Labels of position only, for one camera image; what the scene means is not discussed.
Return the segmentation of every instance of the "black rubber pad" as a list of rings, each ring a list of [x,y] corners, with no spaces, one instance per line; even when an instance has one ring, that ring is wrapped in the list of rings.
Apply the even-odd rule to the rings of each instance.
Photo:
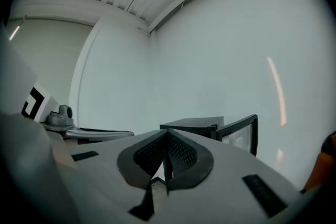
[[[242,179],[269,218],[287,207],[259,176],[249,175]]]
[[[88,151],[84,153],[74,154],[71,157],[73,158],[75,162],[77,162],[77,161],[81,161],[82,159],[88,159],[88,158],[92,158],[98,155],[99,154],[95,151]]]

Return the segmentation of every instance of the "orange object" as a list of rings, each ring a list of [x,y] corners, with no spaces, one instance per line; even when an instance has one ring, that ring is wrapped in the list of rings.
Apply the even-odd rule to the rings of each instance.
[[[332,137],[332,144],[336,145],[336,135]],[[333,156],[324,152],[320,153],[317,157],[313,171],[304,187],[305,190],[309,190],[326,182],[334,167],[335,160]]]

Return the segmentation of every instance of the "black vent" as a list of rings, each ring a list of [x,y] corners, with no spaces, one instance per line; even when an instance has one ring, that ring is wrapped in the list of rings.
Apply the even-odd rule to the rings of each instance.
[[[286,208],[280,198],[257,175],[243,177],[243,181],[257,199],[268,217],[272,217]]]
[[[98,155],[99,154],[95,151],[88,151],[84,153],[74,154],[71,157],[73,158],[75,162],[77,162],[77,161],[81,161],[82,159],[88,159],[88,158],[92,158]]]
[[[196,150],[173,135],[169,136],[169,157],[174,176],[188,170],[197,161]]]
[[[159,169],[166,154],[166,135],[163,135],[136,151],[134,153],[134,162],[147,174],[153,176]]]

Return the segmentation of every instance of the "white wall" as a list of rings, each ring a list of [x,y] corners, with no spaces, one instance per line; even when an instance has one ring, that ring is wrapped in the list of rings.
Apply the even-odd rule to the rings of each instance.
[[[135,134],[155,129],[149,49],[149,37],[136,28],[120,20],[98,21],[71,86],[80,127]]]
[[[0,25],[0,112],[21,113],[27,97],[37,81],[36,74],[18,55]]]
[[[336,129],[334,29],[324,0],[192,1],[151,36],[158,122],[258,114],[257,157],[301,189]],[[285,95],[283,127],[267,57]]]
[[[9,21],[10,35],[21,20]],[[60,104],[69,104],[72,76],[91,26],[58,20],[27,19],[10,41]]]

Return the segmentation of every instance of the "black strip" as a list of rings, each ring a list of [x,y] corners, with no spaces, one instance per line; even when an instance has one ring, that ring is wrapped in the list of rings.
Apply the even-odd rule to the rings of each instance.
[[[102,140],[93,140],[91,141],[88,138],[78,138],[77,139],[77,145],[85,145],[85,144],[93,144],[93,143],[99,143],[103,142]]]
[[[152,194],[152,185],[149,185],[146,189],[145,196],[143,197],[141,204],[133,207],[130,213],[143,220],[149,220],[154,214],[154,203]]]
[[[163,170],[164,170],[164,179],[168,182],[173,178],[173,166],[170,160],[169,155],[166,155],[166,158],[163,161]]]
[[[251,147],[250,153],[257,156],[258,150],[258,116],[255,115],[255,119],[251,126]]]
[[[287,207],[258,175],[249,175],[242,179],[269,218]]]
[[[130,132],[134,135],[133,132],[131,131],[119,131],[119,130],[102,130],[102,129],[91,129],[91,128],[78,128],[83,131],[88,131],[88,132]]]
[[[30,114],[28,115],[28,113],[26,112],[28,102],[25,102],[25,105],[22,108],[21,114],[25,117],[34,119],[36,117],[37,111],[39,110],[40,106],[43,103],[44,96],[42,94],[40,94],[40,92],[38,90],[36,90],[35,87],[32,88],[32,90],[30,91],[30,95],[31,95],[31,97],[33,97],[36,100],[36,102],[33,106],[33,109],[30,112]]]
[[[321,152],[327,153],[334,158],[336,158],[336,152],[335,149],[332,145],[332,136],[336,134],[336,131],[329,134],[327,138],[324,140],[322,147],[321,147]]]
[[[73,158],[75,162],[77,162],[77,161],[81,161],[82,159],[88,159],[88,158],[92,158],[98,155],[99,154],[95,151],[88,151],[84,153],[73,154],[71,157]]]

